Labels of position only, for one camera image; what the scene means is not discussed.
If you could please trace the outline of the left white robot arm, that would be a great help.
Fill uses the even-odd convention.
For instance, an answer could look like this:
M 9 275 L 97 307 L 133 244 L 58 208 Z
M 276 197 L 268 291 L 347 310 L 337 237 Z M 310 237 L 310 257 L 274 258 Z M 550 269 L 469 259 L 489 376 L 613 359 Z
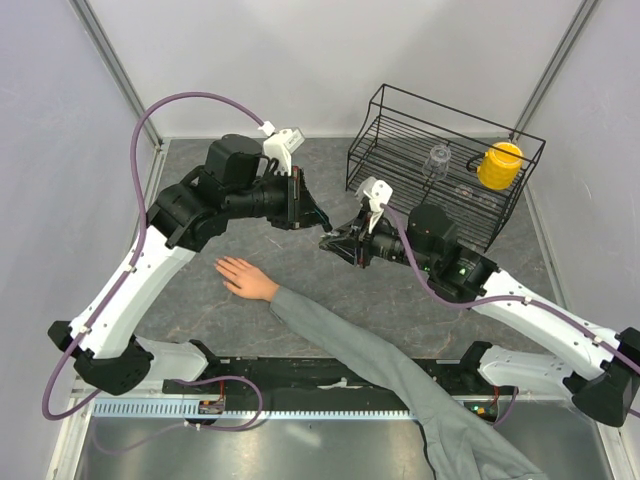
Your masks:
M 217 359 L 202 342 L 152 341 L 134 331 L 171 278 L 230 221 L 264 218 L 281 230 L 331 230 L 303 170 L 292 163 L 303 141 L 298 129 L 277 131 L 263 142 L 227 134 L 211 143 L 204 164 L 158 194 L 146 214 L 143 247 L 122 263 L 126 279 L 112 276 L 82 314 L 49 328 L 54 344 L 71 352 L 84 382 L 114 396 L 143 381 L 185 381 L 198 393 L 216 388 Z

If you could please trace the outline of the glitter nail polish bottle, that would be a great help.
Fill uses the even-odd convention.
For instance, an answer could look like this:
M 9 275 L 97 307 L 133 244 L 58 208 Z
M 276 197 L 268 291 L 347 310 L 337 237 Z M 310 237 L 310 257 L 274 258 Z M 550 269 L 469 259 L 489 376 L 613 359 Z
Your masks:
M 318 247 L 321 250 L 329 250 L 334 240 L 335 237 L 333 235 L 323 235 L 318 243 Z

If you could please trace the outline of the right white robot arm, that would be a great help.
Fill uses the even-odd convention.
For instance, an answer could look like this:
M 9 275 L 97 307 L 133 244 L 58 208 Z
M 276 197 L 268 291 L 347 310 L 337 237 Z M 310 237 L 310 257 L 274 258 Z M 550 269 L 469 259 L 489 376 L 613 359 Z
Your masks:
M 482 254 L 462 245 L 438 206 L 420 204 L 406 221 L 389 206 L 363 205 L 349 222 L 325 226 L 320 249 L 361 268 L 380 258 L 412 268 L 426 293 L 452 309 L 473 310 L 520 332 L 551 353 L 532 355 L 485 346 L 458 368 L 467 392 L 492 383 L 566 395 L 582 413 L 624 425 L 639 391 L 639 332 L 581 318 L 536 294 Z

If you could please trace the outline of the grey sleeved forearm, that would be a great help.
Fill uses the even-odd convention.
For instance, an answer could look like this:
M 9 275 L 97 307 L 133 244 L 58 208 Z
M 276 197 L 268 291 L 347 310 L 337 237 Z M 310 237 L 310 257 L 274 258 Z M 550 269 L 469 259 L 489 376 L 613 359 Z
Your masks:
M 393 344 L 284 287 L 278 289 L 270 310 L 294 333 L 402 400 L 421 426 L 425 455 L 436 478 L 547 477 Z

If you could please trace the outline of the person's bare hand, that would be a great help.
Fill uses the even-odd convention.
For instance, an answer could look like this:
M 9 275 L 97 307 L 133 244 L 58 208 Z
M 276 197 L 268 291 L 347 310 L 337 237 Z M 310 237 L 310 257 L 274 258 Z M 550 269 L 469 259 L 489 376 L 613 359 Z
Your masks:
M 279 289 L 258 267 L 241 258 L 225 256 L 217 260 L 215 268 L 224 286 L 244 299 L 271 302 Z

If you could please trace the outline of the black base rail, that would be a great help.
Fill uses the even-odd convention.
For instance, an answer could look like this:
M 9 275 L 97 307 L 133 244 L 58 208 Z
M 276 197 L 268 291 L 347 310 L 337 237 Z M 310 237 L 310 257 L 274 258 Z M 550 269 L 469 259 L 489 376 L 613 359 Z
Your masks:
M 470 409 L 483 418 L 494 419 L 498 401 L 513 394 L 511 386 L 493 386 L 464 360 L 414 361 L 430 379 L 453 397 L 474 397 Z M 377 386 L 353 373 L 345 365 L 329 358 L 235 358 L 221 359 L 204 374 L 206 379 L 223 376 L 221 382 L 187 386 L 173 380 L 163 383 L 164 394 L 219 396 L 224 402 L 240 402 L 242 406 L 258 406 L 255 391 L 247 384 L 234 381 L 239 376 L 260 390 L 265 406 L 342 406 L 342 407 L 408 407 L 388 387 Z

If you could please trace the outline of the clear glass cup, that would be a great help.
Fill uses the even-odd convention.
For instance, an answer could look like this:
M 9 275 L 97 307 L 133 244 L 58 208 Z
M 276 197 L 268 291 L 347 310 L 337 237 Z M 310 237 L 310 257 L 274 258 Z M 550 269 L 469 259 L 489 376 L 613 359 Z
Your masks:
M 432 182 L 443 180 L 447 176 L 450 159 L 451 151 L 448 146 L 444 144 L 433 146 L 422 168 L 424 177 Z

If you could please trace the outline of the yellow mug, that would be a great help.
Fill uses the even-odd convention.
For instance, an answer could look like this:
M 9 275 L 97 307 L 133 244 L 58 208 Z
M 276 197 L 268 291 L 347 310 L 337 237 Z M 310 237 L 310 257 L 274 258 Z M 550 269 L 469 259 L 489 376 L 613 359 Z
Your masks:
M 470 158 L 465 168 L 475 173 L 484 187 L 502 191 L 514 182 L 523 161 L 523 152 L 517 145 L 501 141 L 494 143 L 486 152 Z

